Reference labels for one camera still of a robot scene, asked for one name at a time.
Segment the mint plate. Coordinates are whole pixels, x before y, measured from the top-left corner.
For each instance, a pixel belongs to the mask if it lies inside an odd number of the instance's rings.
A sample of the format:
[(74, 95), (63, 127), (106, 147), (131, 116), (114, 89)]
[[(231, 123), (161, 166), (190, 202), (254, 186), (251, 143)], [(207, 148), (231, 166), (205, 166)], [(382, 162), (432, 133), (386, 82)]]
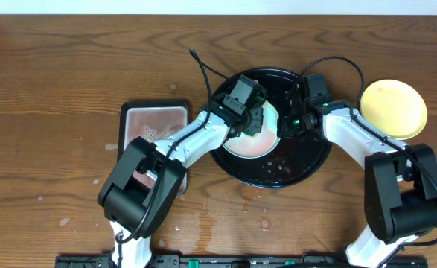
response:
[(278, 132), (279, 114), (268, 101), (262, 105), (263, 124), (261, 131), (253, 136), (241, 134), (224, 143), (223, 147), (234, 156), (244, 159), (255, 159), (270, 153), (279, 143)]

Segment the green and yellow sponge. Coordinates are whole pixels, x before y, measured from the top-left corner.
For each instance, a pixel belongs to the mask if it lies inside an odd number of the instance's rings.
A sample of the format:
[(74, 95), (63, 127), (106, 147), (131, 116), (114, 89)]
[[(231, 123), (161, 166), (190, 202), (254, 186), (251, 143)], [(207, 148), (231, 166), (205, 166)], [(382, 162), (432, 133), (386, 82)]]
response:
[(248, 123), (243, 130), (246, 135), (253, 136), (261, 132), (264, 122), (264, 102), (264, 98), (258, 97), (253, 107), (247, 112)]

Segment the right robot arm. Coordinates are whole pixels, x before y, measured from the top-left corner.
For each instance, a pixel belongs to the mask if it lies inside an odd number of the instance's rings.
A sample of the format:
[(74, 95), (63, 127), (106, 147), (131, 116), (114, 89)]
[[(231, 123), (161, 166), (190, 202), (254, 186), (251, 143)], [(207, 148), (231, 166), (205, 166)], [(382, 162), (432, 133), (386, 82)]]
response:
[[(353, 103), (333, 100), (327, 92), (292, 89), (278, 122), (286, 135), (316, 133), (341, 147), (364, 170), (367, 226), (345, 250), (355, 267), (387, 267), (407, 246), (437, 228), (437, 163), (425, 144), (409, 146), (380, 131)], [(437, 238), (424, 242), (437, 244)]]

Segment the yellow plate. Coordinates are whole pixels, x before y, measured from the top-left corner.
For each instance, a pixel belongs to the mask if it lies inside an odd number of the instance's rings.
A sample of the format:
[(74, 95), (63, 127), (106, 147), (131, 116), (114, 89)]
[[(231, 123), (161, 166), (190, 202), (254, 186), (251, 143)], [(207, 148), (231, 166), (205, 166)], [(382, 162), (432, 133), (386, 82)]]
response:
[(419, 134), (427, 123), (427, 107), (421, 95), (399, 80), (378, 80), (360, 98), (363, 117), (397, 140)]

